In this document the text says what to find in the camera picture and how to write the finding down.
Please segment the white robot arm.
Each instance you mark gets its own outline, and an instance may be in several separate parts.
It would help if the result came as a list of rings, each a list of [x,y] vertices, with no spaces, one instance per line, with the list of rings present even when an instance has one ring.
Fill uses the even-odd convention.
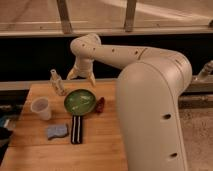
[[[121,70],[115,98],[128,171],[188,171],[178,98],[192,80],[189,60],[167,49],[104,45],[96,34],[72,40],[70,49],[68,79],[94,82],[94,61]]]

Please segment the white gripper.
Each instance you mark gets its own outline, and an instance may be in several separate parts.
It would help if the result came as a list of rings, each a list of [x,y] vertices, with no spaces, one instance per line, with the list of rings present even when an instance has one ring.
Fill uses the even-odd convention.
[[[72,80],[78,76],[88,76],[87,80],[93,87],[96,86],[96,80],[93,73],[93,60],[88,58],[79,58],[75,60],[74,68],[72,68],[68,75],[67,80]]]

